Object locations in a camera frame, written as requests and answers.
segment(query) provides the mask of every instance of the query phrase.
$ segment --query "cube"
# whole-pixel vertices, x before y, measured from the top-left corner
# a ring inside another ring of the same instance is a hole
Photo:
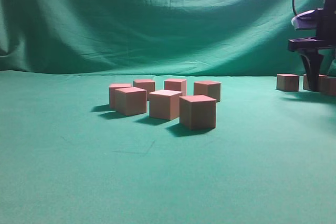
[[[326,77],[322,79],[320,92],[325,95],[336,96],[336,78]]]
[[[129,88],[131,87],[132,84],[129,83],[114,83],[111,84],[109,87],[109,94],[110,94],[110,108],[114,109],[114,92],[116,89],[121,89],[121,88]]]
[[[180,124],[190,130],[216,127],[217,100],[206,95],[180,97]]]
[[[277,90],[281,91],[299,91],[299,79],[296,74],[278,74]]]
[[[115,110],[123,115],[147,112],[147,91],[136,87],[115,90]]]
[[[187,80],[185,79],[167,79],[164,81],[165,90],[181,91],[182,95],[187,95]]]
[[[206,95],[221,101],[221,85],[217,81],[196,81],[194,82],[194,95]]]
[[[165,120],[173,120],[180,114],[179,98],[181,91],[157,90],[150,93],[149,116]]]
[[[319,74],[319,89],[320,89],[320,87],[322,86],[322,81],[323,81],[323,79],[326,78],[326,77],[327,77],[327,76],[324,76],[324,75],[322,75],[322,74]],[[309,85],[308,85],[308,78],[307,78],[307,75],[306,75],[306,74],[303,75],[303,89],[304,89],[304,90],[310,90],[310,89],[309,89]]]
[[[147,100],[149,100],[149,93],[155,91],[155,81],[153,80],[134,80],[133,86],[140,88],[140,89],[146,89],[147,90]]]

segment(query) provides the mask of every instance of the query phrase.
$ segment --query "pink-topped cube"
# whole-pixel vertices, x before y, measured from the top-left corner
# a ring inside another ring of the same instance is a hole
[[[326,77],[322,79],[320,92],[325,95],[336,96],[336,78]]]
[[[173,120],[178,117],[179,98],[181,91],[157,90],[150,93],[149,116],[165,120]]]
[[[147,91],[136,87],[115,90],[115,109],[124,115],[147,112]]]
[[[147,90],[147,100],[149,99],[149,93],[155,91],[155,81],[153,80],[134,80],[133,86]]]
[[[221,85],[217,81],[196,81],[194,82],[194,95],[206,95],[217,100],[221,101]]]
[[[114,92],[116,89],[122,89],[122,88],[129,88],[132,84],[129,83],[114,83],[111,84],[109,87],[109,94],[110,94],[110,108],[114,109]]]
[[[190,130],[216,127],[217,100],[206,95],[180,97],[180,123]]]
[[[321,86],[322,86],[323,79],[326,78],[326,77],[327,77],[327,76],[324,76],[324,75],[322,75],[322,74],[319,74],[319,90],[320,90],[320,88],[321,88]],[[310,89],[309,89],[309,85],[308,85],[308,78],[307,78],[307,75],[306,75],[306,74],[303,75],[303,89],[305,89],[305,90],[310,90]]]
[[[277,90],[299,91],[299,79],[296,74],[278,74]]]
[[[164,81],[165,90],[181,91],[182,95],[187,95],[186,79],[167,79]]]

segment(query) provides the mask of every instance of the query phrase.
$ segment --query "green tablecloth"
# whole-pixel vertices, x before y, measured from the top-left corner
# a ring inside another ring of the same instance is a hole
[[[336,98],[222,83],[217,128],[108,109],[108,85],[172,76],[0,72],[0,223],[335,223]]]

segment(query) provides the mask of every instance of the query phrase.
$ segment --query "green cloth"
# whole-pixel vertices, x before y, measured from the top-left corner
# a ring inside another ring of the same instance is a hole
[[[296,0],[298,12],[322,4]],[[302,74],[287,40],[314,35],[292,28],[291,0],[0,0],[0,9],[0,70]]]
[[[0,72],[0,223],[336,223],[334,97],[187,77],[222,83],[217,128],[109,111],[109,84],[171,77]]]

